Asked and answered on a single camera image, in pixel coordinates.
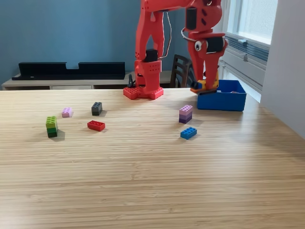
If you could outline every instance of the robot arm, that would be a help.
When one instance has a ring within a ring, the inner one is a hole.
[[[222,17],[221,0],[141,0],[141,15],[136,34],[135,75],[136,88],[126,89],[129,98],[157,98],[163,94],[160,88],[161,58],[164,49],[163,13],[186,8],[185,28],[189,53],[200,87],[194,92],[216,91],[218,87],[217,65],[223,56],[227,41],[224,33],[213,33]],[[153,50],[146,50],[149,37],[154,42]],[[206,80],[203,79],[203,65]]]
[[[145,0],[144,8],[148,12],[169,11],[185,8],[193,0]]]

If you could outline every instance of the cable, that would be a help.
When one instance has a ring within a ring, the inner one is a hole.
[[[191,42],[197,42],[196,40],[191,39],[191,38],[185,36],[184,31],[185,31],[185,28],[183,28],[183,29],[181,30],[181,35],[182,35],[182,37],[183,37],[184,39],[186,39],[187,41],[191,41]]]
[[[167,44],[167,49],[166,49],[165,55],[160,57],[160,58],[158,58],[158,60],[161,60],[161,59],[167,57],[169,49],[170,49],[170,46],[171,46],[171,42],[172,42],[172,25],[171,25],[171,20],[170,20],[170,16],[168,15],[168,12],[166,12],[166,13],[167,13],[168,23],[169,23],[170,28],[171,28],[170,39],[169,39],[168,44]]]

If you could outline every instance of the purple lego brick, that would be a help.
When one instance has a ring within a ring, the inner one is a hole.
[[[179,114],[187,116],[189,113],[193,112],[193,107],[186,105],[180,109]]]
[[[71,107],[65,107],[64,110],[61,113],[61,116],[63,118],[70,118],[70,117],[72,117],[72,108]]]
[[[187,124],[189,121],[191,121],[191,119],[192,119],[193,117],[191,116],[191,117],[189,117],[188,119],[181,119],[181,118],[179,118],[179,122],[180,123],[183,123],[183,124]]]
[[[184,119],[184,120],[186,120],[186,119],[192,117],[192,115],[193,115],[192,112],[190,112],[188,115],[180,114],[180,115],[179,115],[179,119]]]

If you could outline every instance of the blue container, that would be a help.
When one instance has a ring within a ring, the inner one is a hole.
[[[247,93],[238,80],[219,80],[218,90],[221,92],[199,95],[197,108],[222,111],[244,110]]]

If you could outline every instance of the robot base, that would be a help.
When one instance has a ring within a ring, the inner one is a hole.
[[[159,98],[160,96],[162,96],[163,94],[164,94],[164,90],[161,87],[159,87],[159,89],[157,91],[155,91],[154,93],[151,93],[151,94],[143,94],[143,92],[139,91],[138,87],[135,87],[135,88],[125,87],[124,88],[124,95],[132,100],[136,99],[136,98],[149,98],[149,99],[155,100],[155,99]]]

